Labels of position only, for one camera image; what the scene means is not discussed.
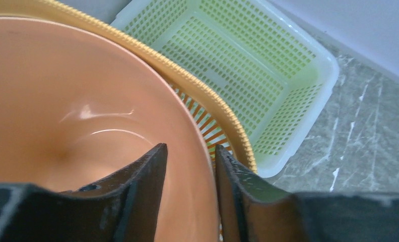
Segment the gray marble surface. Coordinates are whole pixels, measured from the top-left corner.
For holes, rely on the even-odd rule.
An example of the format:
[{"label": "gray marble surface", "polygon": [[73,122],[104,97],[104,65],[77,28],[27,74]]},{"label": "gray marble surface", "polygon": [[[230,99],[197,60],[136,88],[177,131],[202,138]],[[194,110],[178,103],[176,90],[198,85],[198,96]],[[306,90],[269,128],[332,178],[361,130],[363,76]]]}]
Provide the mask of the gray marble surface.
[{"label": "gray marble surface", "polygon": [[[110,23],[130,0],[62,2]],[[323,45],[339,62],[339,80],[299,150],[267,181],[290,192],[399,192],[399,84]]]}]

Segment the basket rim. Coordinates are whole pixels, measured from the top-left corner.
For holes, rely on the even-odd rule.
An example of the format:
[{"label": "basket rim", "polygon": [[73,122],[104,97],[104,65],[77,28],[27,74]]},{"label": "basket rim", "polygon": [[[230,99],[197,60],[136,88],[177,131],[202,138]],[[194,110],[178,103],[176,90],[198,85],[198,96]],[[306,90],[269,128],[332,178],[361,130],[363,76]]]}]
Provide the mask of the basket rim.
[{"label": "basket rim", "polygon": [[221,126],[234,156],[257,173],[250,141],[228,104],[209,86],[162,54],[122,31],[54,0],[0,0],[0,16],[37,18],[71,25],[102,36],[137,55],[165,81],[176,84],[200,103]]}]

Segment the yellow colander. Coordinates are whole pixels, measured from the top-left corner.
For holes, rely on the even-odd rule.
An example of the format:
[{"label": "yellow colander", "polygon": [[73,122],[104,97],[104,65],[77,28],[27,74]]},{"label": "yellow colander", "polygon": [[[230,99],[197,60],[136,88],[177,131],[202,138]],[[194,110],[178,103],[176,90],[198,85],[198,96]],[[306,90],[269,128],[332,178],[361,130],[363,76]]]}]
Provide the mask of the yellow colander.
[{"label": "yellow colander", "polygon": [[106,39],[136,54],[155,69],[190,110],[214,159],[216,144],[225,146],[252,171],[256,162],[248,137],[229,106],[195,76],[138,40],[87,14],[53,0],[0,0],[0,16],[54,21],[74,26]]}]

